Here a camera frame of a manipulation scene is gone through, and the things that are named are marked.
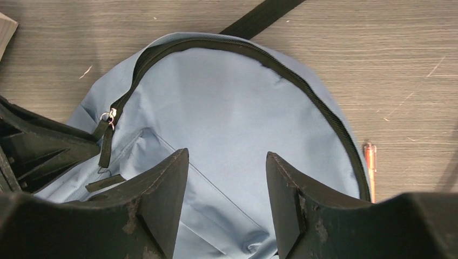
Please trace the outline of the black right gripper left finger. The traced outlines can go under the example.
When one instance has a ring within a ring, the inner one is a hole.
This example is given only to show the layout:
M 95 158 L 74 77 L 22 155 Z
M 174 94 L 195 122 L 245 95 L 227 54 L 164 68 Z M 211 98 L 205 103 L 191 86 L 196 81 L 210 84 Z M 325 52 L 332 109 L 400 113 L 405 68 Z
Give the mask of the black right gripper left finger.
M 162 162 L 87 201 L 1 195 L 1 258 L 172 258 L 189 154 Z

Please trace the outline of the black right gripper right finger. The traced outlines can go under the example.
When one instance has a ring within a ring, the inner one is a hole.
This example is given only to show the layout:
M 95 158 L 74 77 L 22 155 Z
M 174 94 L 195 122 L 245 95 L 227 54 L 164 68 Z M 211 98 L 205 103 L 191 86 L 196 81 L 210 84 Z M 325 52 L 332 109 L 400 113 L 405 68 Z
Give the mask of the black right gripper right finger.
M 457 258 L 456 193 L 366 202 L 273 152 L 266 175 L 280 258 Z

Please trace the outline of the blue grey student backpack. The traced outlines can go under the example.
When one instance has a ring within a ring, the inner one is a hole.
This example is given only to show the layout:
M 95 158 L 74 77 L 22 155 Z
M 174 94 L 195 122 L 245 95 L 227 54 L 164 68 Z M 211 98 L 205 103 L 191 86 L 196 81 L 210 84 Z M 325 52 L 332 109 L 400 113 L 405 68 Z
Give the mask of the blue grey student backpack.
M 174 258 L 277 258 L 266 154 L 351 197 L 371 200 L 347 121 L 313 71 L 251 38 L 298 6 L 265 1 L 219 34 L 161 37 L 98 79 L 68 125 L 102 153 L 37 196 L 83 201 L 87 185 L 129 180 L 187 148 L 190 165 Z

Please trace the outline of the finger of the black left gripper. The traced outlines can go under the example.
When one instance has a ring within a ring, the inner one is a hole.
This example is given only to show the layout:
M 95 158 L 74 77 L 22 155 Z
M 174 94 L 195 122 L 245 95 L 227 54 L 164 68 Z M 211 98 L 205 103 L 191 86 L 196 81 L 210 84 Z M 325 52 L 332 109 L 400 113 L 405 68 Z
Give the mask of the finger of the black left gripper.
M 1 98 L 2 193 L 36 193 L 99 152 L 91 134 Z

